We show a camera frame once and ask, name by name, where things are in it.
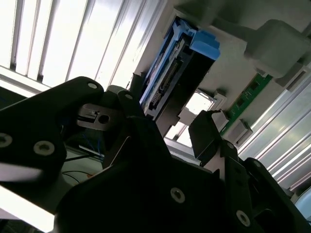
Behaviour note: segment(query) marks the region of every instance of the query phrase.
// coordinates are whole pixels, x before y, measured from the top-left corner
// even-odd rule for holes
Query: metal panel
[[[105,88],[126,87],[166,5],[167,0],[1,1],[0,68],[13,72],[0,74],[34,89],[38,85],[25,77],[47,88],[78,76]]]
[[[278,183],[291,190],[311,177],[311,75],[294,91],[285,90],[252,126],[239,148],[242,159],[259,159]]]

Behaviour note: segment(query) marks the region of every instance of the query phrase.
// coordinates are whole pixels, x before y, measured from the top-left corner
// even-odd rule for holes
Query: cable
[[[84,158],[89,158],[89,157],[94,157],[94,154],[88,154],[88,155],[83,155],[83,156],[78,156],[70,159],[65,159],[65,162],[73,161],[73,160],[78,160],[78,159],[84,159]]]
[[[100,151],[100,146],[101,146],[101,138],[99,137],[98,140],[97,140],[97,151],[98,151],[98,154],[100,156],[100,161],[102,162],[104,157],[102,156],[101,154],[101,151]]]
[[[89,173],[87,173],[87,172],[85,172],[85,171],[63,171],[63,174],[64,174],[64,173],[68,173],[68,172],[80,172],[80,173],[84,173],[84,174],[86,174],[86,175],[92,176],[91,174],[89,174]]]
[[[73,176],[71,176],[71,175],[69,175],[69,174],[66,174],[66,173],[64,173],[64,172],[63,172],[63,174],[66,175],[66,176],[69,176],[69,177],[73,178],[76,182],[80,183],[80,181],[78,181],[78,180],[77,180],[76,178],[74,178]]]
[[[88,140],[88,138],[86,137],[85,134],[82,134],[83,138],[87,141],[88,145],[93,149],[93,151],[95,151],[93,145],[91,144],[91,142]]]

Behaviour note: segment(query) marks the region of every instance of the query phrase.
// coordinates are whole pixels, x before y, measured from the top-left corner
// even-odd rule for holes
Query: green circuit board
[[[231,127],[233,122],[235,122],[239,116],[244,112],[244,110],[253,102],[256,96],[266,87],[266,85],[271,81],[273,77],[267,75],[266,77],[257,74],[251,83],[244,89],[241,95],[237,98],[234,104],[230,107],[226,114],[229,118],[229,122],[220,131],[221,135]]]

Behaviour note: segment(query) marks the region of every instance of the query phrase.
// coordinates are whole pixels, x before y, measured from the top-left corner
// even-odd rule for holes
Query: screw
[[[238,210],[236,213],[239,221],[246,227],[249,227],[251,225],[251,221],[249,220],[249,217],[244,213],[242,210]]]
[[[55,146],[49,141],[39,141],[34,145],[34,152],[38,155],[48,156],[53,154]]]
[[[257,167],[261,167],[260,163],[258,161],[254,161],[254,164],[257,166]]]
[[[90,88],[96,89],[97,85],[93,84],[93,83],[88,83],[87,84]]]
[[[228,145],[231,149],[233,149],[233,148],[234,148],[234,146],[232,145],[232,143],[231,143],[231,142],[228,142],[228,143],[227,143],[227,145]]]
[[[6,134],[6,133],[0,133],[0,148],[4,148],[9,146],[13,141],[13,138]]]
[[[130,100],[133,99],[133,97],[132,97],[131,95],[129,95],[129,94],[126,94],[125,97],[127,97],[127,98],[130,99]]]
[[[185,202],[185,194],[183,191],[181,191],[179,188],[172,188],[171,189],[171,197],[179,204],[182,204]]]

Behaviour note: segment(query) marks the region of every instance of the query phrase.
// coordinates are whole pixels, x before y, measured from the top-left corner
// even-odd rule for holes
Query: black cable
[[[86,175],[92,176],[91,174],[89,174],[89,173],[87,173],[87,172],[85,172],[85,171],[63,171],[63,174],[64,174],[64,173],[68,173],[68,172],[80,172],[80,173],[84,173],[84,174],[86,174]]]
[[[88,154],[88,155],[83,155],[83,156],[78,156],[70,159],[65,159],[65,162],[73,161],[73,160],[78,160],[78,159],[84,159],[84,158],[89,158],[89,157],[95,157],[95,154]]]
[[[76,178],[74,178],[73,176],[71,176],[71,175],[69,175],[69,174],[66,174],[66,173],[64,173],[64,172],[63,172],[63,174],[66,175],[66,176],[69,176],[69,177],[73,178],[76,182],[80,183],[80,181],[78,181],[78,180],[77,180]]]

